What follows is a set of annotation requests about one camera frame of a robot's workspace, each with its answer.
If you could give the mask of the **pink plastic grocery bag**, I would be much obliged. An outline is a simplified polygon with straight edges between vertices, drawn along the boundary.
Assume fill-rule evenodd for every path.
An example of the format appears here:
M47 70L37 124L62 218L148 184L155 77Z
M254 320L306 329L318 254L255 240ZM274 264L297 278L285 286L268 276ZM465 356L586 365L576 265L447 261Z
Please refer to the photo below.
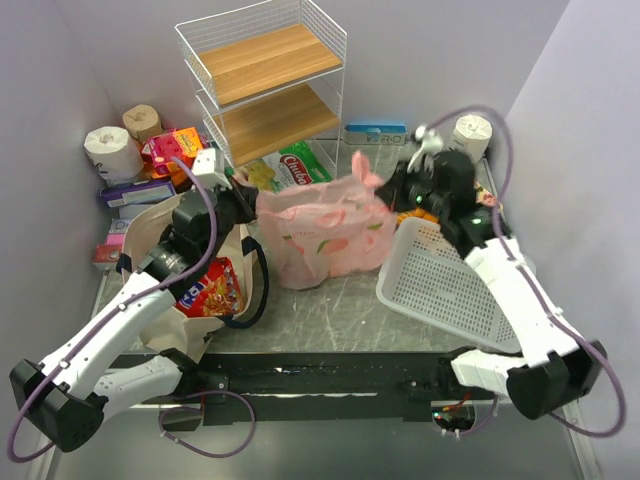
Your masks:
M382 185L369 158L356 151L344 177L260 191L257 225L280 285L305 290L380 267L397 225L397 214L375 194Z

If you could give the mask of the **red yellow snack bag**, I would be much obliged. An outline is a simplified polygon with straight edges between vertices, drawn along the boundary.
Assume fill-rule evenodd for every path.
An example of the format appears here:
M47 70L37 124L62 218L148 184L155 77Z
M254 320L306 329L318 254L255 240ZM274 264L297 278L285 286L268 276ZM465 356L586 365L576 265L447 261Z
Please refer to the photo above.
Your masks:
M244 307L244 296L228 257L216 258L207 273L175 304L189 318L235 315Z

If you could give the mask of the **beige canvas tote bag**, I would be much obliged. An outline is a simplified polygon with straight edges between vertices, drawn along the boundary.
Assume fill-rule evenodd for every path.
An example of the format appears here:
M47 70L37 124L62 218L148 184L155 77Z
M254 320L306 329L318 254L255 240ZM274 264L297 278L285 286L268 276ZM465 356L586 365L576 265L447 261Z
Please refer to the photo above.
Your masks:
M173 223L173 211L194 191L173 196L151 206L130 223L125 233L118 271L124 281L157 246L162 234ZM236 224L222 242L217 258L197 280L180 290L174 304L139 334L139 343L155 352L176 348L199 361L210 336L228 327L247 329L262 317L269 287L262 289L255 313L248 312L253 296L253 269L258 266L264 281L269 270L263 248L244 224Z

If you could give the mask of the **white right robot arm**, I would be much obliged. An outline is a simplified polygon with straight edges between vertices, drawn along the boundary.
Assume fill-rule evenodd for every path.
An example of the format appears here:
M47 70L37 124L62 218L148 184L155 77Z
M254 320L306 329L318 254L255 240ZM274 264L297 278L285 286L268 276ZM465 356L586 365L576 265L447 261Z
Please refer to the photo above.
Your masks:
M606 357L564 319L496 209L482 203L463 153L401 161L377 195L404 215L377 284L390 309L469 342L442 379L511 400L535 420L584 397ZM407 216L412 209L426 218Z

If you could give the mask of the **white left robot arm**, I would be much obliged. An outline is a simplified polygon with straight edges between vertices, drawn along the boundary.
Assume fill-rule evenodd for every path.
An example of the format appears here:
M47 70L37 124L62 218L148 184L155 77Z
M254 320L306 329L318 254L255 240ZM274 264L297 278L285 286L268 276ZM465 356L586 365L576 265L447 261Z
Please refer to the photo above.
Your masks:
M258 190L235 179L195 185L136 216L118 271L125 283L81 331L39 362L20 361L10 383L20 418L63 452L83 446L101 424L130 406L186 397L199 367L169 347L150 361L107 374L112 362L208 271L227 236L256 218Z

